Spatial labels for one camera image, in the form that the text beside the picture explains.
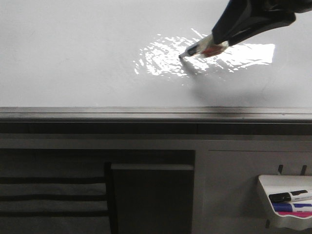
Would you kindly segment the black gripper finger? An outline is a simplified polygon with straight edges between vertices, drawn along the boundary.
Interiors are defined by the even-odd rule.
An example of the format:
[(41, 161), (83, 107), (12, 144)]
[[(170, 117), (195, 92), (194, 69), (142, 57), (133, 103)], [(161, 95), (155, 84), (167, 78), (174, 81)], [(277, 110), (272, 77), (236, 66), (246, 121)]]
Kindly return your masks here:
[(236, 45), (260, 33), (291, 25), (296, 13), (312, 10), (310, 0), (231, 0), (212, 29), (215, 44)]

